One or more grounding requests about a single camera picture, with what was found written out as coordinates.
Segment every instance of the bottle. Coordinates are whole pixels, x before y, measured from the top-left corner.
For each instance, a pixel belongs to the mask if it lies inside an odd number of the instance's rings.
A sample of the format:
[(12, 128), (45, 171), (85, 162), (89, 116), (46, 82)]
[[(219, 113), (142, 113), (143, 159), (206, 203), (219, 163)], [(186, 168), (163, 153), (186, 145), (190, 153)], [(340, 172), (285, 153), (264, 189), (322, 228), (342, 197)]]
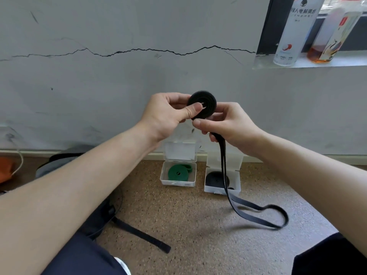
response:
[(314, 63), (327, 63), (354, 28), (363, 13), (363, 0), (341, 0), (324, 20), (307, 58)]
[(280, 66), (292, 66), (313, 26), (324, 0), (294, 0), (283, 30), (274, 63)]

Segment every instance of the speckled brown floor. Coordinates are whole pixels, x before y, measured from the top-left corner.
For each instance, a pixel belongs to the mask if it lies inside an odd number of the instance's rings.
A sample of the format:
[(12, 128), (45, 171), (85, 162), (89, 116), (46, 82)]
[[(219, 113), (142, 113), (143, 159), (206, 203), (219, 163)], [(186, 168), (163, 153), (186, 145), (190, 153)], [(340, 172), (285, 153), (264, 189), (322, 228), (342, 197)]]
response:
[[(11, 190), (33, 180), (36, 168), (45, 161), (26, 158), (16, 177), (0, 184), (0, 189)], [(171, 245), (171, 252), (165, 254), (113, 225), (107, 225), (97, 239), (132, 274), (291, 274), (295, 255), (336, 231), (264, 164), (242, 164), (240, 197), (282, 206), (290, 222), (279, 231), (257, 228), (237, 216), (226, 197), (205, 193), (205, 163), (197, 164), (194, 188), (162, 185), (162, 164), (142, 161), (120, 184), (123, 206), (117, 216)], [(114, 192), (116, 207), (121, 192)], [(257, 215), (282, 222), (272, 210)]]

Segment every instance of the orange bag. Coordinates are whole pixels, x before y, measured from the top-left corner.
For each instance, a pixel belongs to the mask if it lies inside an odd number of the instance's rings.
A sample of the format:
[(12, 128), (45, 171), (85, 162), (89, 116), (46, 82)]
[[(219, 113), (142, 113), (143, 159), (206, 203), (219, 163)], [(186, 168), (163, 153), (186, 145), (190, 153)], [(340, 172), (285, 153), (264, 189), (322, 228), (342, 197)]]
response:
[(0, 183), (11, 179), (11, 169), (14, 161), (7, 157), (0, 157)]

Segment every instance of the white plastic box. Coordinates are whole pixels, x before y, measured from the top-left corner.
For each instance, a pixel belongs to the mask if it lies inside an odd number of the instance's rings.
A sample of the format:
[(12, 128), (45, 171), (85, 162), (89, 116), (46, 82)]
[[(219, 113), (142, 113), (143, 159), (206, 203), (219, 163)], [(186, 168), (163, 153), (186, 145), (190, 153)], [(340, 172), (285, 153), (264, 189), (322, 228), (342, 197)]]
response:
[[(196, 143), (173, 143), (164, 144), (164, 163), (160, 180), (164, 185), (194, 187), (196, 182)], [(168, 170), (177, 164), (185, 163), (192, 167), (188, 181), (177, 181), (168, 179)]]
[[(235, 196), (238, 196), (241, 192), (241, 179), (239, 170), (241, 169), (242, 160), (243, 155), (226, 154), (227, 177), (229, 179), (228, 187), (233, 188), (228, 189), (228, 192)], [(222, 171), (220, 152), (208, 152), (207, 168), (205, 171), (204, 191), (214, 194), (226, 195), (226, 191), (224, 190), (224, 188), (206, 185), (207, 183), (206, 177), (209, 173), (213, 171)]]

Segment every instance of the amber liquid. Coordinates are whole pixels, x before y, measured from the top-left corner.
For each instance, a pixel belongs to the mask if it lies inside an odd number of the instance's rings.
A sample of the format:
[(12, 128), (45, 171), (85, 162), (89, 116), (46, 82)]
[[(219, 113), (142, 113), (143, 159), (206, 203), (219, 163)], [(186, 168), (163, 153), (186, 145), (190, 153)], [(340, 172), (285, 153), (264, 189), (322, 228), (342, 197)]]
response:
[[(317, 46), (317, 49), (324, 50), (325, 46)], [(321, 57), (323, 51), (318, 51), (314, 47), (311, 47), (311, 49), (307, 52), (307, 58), (311, 60), (314, 63), (328, 63), (330, 60), (319, 60)]]

